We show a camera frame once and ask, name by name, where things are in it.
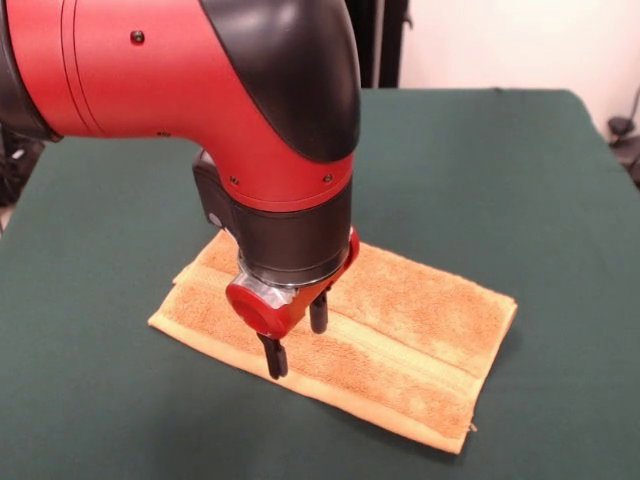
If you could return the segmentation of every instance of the red robot arm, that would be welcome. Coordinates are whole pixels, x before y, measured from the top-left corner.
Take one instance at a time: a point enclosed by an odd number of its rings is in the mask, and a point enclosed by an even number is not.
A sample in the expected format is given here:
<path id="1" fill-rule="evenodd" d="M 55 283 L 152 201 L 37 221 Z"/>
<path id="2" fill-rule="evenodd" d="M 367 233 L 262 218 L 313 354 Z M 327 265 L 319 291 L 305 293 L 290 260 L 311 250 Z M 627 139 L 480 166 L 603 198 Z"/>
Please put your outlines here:
<path id="1" fill-rule="evenodd" d="M 203 148 L 206 218 L 240 249 L 227 295 L 268 356 L 280 352 L 357 251 L 359 73 L 344 2 L 2 0 L 0 15 L 6 128 Z M 269 289 L 290 302 L 274 308 Z"/>

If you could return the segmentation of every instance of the table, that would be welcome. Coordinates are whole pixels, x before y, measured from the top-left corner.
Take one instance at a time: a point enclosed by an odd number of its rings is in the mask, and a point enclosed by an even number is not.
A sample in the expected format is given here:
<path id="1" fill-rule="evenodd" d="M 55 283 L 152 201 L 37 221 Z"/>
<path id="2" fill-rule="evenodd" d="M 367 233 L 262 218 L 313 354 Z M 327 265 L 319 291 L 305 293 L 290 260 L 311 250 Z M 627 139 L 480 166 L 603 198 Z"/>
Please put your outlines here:
<path id="1" fill-rule="evenodd" d="M 363 241 L 520 305 L 459 457 L 146 325 L 214 233 L 196 151 L 41 159 L 0 241 L 0 478 L 640 478 L 640 196 L 577 97 L 363 94 Z"/>

